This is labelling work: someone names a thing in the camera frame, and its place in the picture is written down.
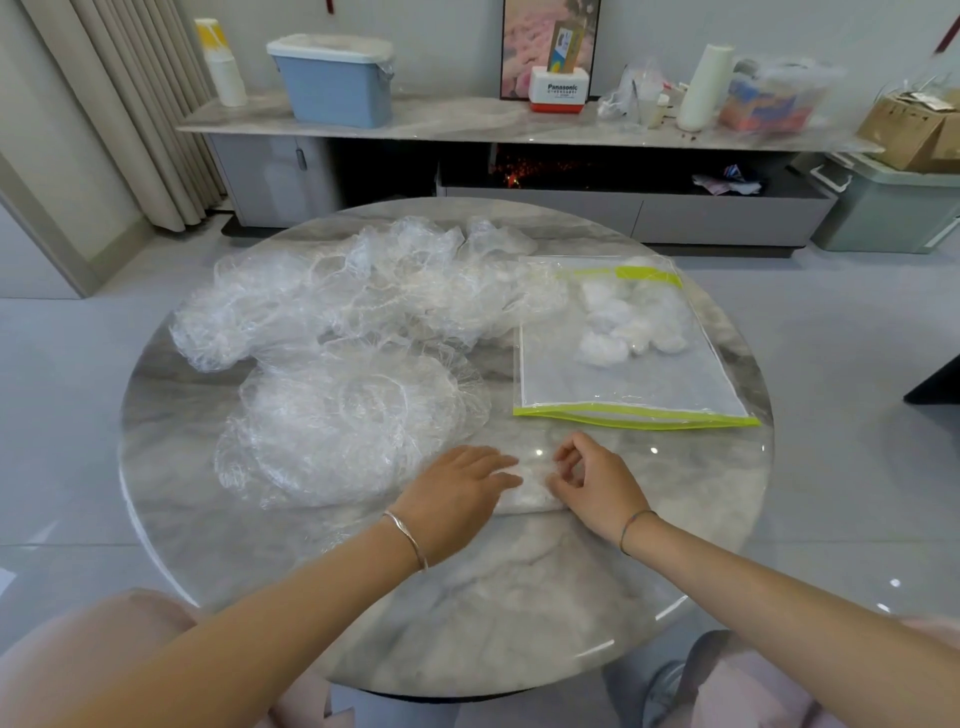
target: silver bangle bracelet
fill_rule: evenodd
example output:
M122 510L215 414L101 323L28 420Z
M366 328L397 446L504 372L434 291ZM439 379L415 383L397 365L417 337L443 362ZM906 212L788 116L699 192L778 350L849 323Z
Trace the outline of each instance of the silver bangle bracelet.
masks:
M654 516L657 515L657 511L655 511L653 508L644 508L634 513L629 519L627 519L627 522L623 524L623 530L620 531L620 553L630 556L629 553L623 550L623 540L627 537L627 529L630 528L630 525L645 513L652 513Z
M394 524L396 525L396 527L400 529L400 532L410 540L410 545L414 548L414 551L417 553L417 561L420 562L420 570L426 571L427 569L429 569L430 565L426 563L426 556L424 556L423 552L420 550L420 544L417 543L417 539L415 539L413 537L413 534L410 533L410 529L407 528L406 525L403 523L403 521L397 518L390 511L384 511L383 515L389 516L391 521L393 521Z

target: framed picture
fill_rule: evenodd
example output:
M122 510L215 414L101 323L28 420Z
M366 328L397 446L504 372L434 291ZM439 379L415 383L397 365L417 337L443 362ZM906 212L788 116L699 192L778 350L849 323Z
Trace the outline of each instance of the framed picture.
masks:
M584 27L576 65L589 73L599 14L600 0L503 0L500 98L528 98L530 71L535 65L547 65L558 20L572 20Z

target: gray tile floor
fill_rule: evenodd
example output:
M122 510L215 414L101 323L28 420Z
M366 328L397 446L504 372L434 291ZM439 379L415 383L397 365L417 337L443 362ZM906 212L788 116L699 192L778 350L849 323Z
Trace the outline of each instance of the gray tile floor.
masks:
M228 250L223 221L159 238L87 301L0 301L0 651L100 596L167 588L120 498L118 410L153 330ZM774 404L748 554L872 609L960 616L960 407L900 401L960 352L960 239L930 256L681 264L740 326ZM594 672L459 711L343 689L335 707L379 728L615 725L607 692L630 715L643 676L712 626L690 615L605 670L606 687Z

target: wrist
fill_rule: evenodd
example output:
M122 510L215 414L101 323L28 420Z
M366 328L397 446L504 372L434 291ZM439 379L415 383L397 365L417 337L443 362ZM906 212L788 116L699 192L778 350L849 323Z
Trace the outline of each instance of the wrist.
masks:
M644 511L627 524L621 542L623 552L649 566L669 527L654 511Z
M381 558L391 570L396 571L400 581L420 570L420 558L413 544L389 518L381 518L368 529L368 533L376 542Z

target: red and white box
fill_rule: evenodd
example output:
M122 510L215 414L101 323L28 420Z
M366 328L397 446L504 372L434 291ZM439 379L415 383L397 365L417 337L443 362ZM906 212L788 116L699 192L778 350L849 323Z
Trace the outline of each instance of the red and white box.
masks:
M587 102L590 75L583 68L573 73L550 73L535 65L530 73L530 109L544 113L580 113Z

